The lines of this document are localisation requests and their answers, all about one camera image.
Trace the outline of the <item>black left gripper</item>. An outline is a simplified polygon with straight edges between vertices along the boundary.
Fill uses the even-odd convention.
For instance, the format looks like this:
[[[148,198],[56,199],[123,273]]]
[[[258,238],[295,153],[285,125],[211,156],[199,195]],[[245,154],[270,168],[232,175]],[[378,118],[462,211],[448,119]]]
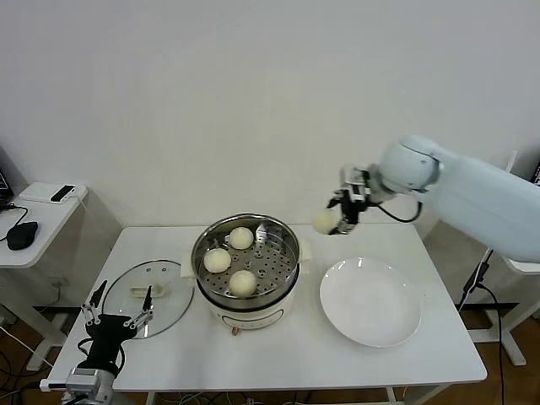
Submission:
[[[105,292],[107,281],[92,293],[88,302],[81,305],[85,318],[85,330],[91,339],[91,346],[85,369],[121,370],[125,364],[122,344],[136,337],[154,316],[152,310],[152,286],[148,286],[142,309],[133,317],[119,315],[99,315],[98,309]]]

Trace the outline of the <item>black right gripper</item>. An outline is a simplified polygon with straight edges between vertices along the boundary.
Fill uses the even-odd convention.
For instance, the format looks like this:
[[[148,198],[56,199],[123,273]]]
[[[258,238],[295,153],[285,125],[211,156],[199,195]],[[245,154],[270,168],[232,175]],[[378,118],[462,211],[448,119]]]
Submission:
[[[341,169],[343,191],[335,191],[327,207],[340,207],[341,216],[330,235],[348,235],[359,223],[363,203],[383,203],[384,192],[371,172],[362,166],[345,165]],[[344,193],[351,200],[344,200]]]

